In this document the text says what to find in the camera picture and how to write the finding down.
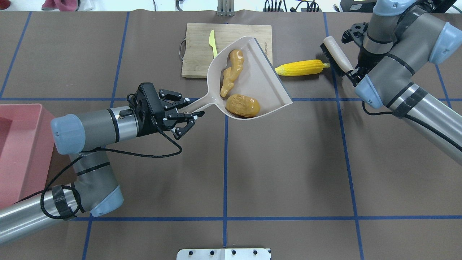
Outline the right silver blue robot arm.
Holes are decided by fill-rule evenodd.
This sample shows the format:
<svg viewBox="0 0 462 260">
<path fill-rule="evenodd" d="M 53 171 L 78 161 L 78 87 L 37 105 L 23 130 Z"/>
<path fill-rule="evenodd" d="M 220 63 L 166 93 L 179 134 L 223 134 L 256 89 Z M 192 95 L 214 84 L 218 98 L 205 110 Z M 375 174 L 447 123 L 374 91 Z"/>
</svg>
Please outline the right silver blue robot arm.
<svg viewBox="0 0 462 260">
<path fill-rule="evenodd" d="M 461 115 L 414 83 L 427 63 L 440 64 L 461 46 L 461 30 L 431 14 L 427 0 L 378 0 L 369 22 L 356 23 L 342 43 L 359 47 L 348 69 L 365 104 L 413 127 L 461 164 Z"/>
</svg>

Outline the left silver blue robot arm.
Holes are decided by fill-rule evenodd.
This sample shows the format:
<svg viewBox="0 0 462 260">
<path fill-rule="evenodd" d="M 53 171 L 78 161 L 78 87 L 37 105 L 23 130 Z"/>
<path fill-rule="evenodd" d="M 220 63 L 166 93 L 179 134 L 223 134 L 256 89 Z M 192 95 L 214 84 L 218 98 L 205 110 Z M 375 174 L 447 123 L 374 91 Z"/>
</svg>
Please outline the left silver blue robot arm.
<svg viewBox="0 0 462 260">
<path fill-rule="evenodd" d="M 67 114 L 51 121 L 58 153 L 69 155 L 71 163 L 61 170 L 42 191 L 35 192 L 1 210 L 1 245 L 18 240 L 58 222 L 90 212 L 94 217 L 107 214 L 123 204 L 120 185 L 114 176 L 107 152 L 154 158 L 106 148 L 109 144 L 166 131 L 176 143 L 195 125 L 203 111 L 180 109 L 193 104 L 178 92 L 156 90 L 152 83 L 141 83 L 126 97 L 127 106 L 82 114 Z"/>
</svg>

